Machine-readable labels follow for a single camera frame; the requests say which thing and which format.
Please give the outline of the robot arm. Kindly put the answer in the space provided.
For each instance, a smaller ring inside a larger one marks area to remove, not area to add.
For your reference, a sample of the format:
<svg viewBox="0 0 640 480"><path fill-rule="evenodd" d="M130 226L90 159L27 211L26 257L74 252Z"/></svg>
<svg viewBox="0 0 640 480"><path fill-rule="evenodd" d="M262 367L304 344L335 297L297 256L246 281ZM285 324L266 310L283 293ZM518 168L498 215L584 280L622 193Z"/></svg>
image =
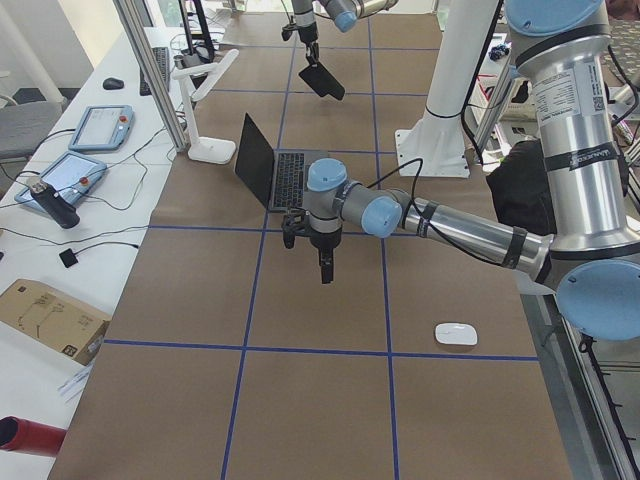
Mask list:
<svg viewBox="0 0 640 480"><path fill-rule="evenodd" d="M398 0L320 0L329 19L336 28L346 33L351 30L359 19L377 14L383 10L395 7ZM318 29L315 20L315 1L293 0L291 2L293 16L282 28L281 36L287 41L294 32L306 48L306 59L310 65L319 63Z"/></svg>
<svg viewBox="0 0 640 480"><path fill-rule="evenodd" d="M396 229L520 271L555 293L585 335L639 334L639 236L627 222L600 58L610 42L601 1L509 1L515 67L530 81L556 230L540 236L397 189L372 190L335 159L308 172L306 219L323 234L344 223L386 238Z"/></svg>

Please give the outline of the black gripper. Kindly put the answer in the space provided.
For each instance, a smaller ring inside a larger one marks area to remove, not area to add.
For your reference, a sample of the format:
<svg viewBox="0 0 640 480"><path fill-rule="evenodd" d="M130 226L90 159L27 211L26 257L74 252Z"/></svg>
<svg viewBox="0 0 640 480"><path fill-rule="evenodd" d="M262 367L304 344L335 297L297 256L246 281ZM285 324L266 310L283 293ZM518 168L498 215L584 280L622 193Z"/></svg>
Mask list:
<svg viewBox="0 0 640 480"><path fill-rule="evenodd" d="M305 57L308 63L319 62L319 44L317 40L304 41Z"/></svg>
<svg viewBox="0 0 640 480"><path fill-rule="evenodd" d="M341 242L342 229L321 232L311 229L310 241L317 249L321 269L321 283L330 284L334 278L334 250Z"/></svg>

